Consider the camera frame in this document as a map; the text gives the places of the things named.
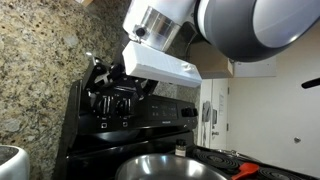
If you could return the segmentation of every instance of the gas stove burner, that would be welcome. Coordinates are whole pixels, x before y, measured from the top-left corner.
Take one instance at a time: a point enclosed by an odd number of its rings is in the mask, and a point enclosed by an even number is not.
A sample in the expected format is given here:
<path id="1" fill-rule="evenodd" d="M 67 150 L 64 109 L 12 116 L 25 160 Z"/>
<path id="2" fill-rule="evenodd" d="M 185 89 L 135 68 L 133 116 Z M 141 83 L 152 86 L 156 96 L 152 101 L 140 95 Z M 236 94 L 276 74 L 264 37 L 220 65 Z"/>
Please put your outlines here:
<path id="1" fill-rule="evenodd" d="M 210 164 L 211 166 L 214 166 L 216 168 L 234 170 L 239 167 L 238 161 L 231 159 L 224 154 L 196 150 L 195 156 L 200 161 Z"/>
<path id="2" fill-rule="evenodd" d="M 259 174 L 272 180 L 302 180 L 293 174 L 272 168 L 260 168 Z"/>

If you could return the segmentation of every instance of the door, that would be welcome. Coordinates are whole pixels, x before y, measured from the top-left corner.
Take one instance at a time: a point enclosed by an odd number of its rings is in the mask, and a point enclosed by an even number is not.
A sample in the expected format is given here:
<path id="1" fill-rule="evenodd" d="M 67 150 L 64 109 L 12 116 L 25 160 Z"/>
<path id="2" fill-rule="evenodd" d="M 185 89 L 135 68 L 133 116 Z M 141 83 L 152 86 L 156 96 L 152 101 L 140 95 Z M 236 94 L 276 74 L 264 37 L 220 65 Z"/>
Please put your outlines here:
<path id="1" fill-rule="evenodd" d="M 212 80 L 210 149 L 226 149 L 228 79 Z"/>
<path id="2" fill-rule="evenodd" d="M 199 146 L 226 149 L 227 95 L 228 79 L 202 81 L 198 118 Z"/>

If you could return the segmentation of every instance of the control knob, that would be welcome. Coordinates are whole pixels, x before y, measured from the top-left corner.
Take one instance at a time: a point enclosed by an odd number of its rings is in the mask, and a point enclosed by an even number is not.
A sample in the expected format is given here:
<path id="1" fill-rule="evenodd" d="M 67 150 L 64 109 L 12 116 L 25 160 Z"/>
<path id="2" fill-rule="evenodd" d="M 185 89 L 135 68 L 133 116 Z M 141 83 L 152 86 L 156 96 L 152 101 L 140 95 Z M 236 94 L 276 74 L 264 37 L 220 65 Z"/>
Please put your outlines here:
<path id="1" fill-rule="evenodd" d="M 104 96 L 102 97 L 100 103 L 98 104 L 98 111 L 102 116 L 111 115 L 111 103 L 113 101 L 113 97 Z"/>
<path id="2" fill-rule="evenodd" d="M 118 116 L 129 116 L 130 115 L 130 99 L 123 99 L 117 103 L 116 113 Z"/>

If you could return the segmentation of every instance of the stovetop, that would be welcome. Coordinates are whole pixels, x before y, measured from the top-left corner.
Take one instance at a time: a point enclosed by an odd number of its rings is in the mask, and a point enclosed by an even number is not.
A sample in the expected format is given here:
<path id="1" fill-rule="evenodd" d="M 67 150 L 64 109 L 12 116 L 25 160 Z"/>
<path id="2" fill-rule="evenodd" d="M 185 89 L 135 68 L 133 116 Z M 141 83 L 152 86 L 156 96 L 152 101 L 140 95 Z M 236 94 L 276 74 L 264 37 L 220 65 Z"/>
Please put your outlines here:
<path id="1" fill-rule="evenodd" d="M 238 158 L 237 156 L 202 147 L 190 150 L 187 156 L 221 170 L 230 178 L 240 172 L 239 166 L 241 164 L 250 162 L 259 165 L 259 170 L 257 173 L 244 178 L 246 180 L 319 180 L 304 174 L 264 164 L 253 158 Z"/>

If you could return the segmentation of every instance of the white wall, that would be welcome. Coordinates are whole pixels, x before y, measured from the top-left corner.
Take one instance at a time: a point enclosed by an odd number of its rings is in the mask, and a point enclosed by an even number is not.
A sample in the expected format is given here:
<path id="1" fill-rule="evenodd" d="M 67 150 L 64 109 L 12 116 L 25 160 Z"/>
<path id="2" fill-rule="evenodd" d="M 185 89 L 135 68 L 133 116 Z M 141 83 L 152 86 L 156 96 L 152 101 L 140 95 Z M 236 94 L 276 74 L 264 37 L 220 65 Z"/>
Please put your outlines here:
<path id="1" fill-rule="evenodd" d="M 317 77 L 320 23 L 277 55 L 277 77 L 229 80 L 227 148 L 320 177 L 320 86 L 301 88 Z"/>

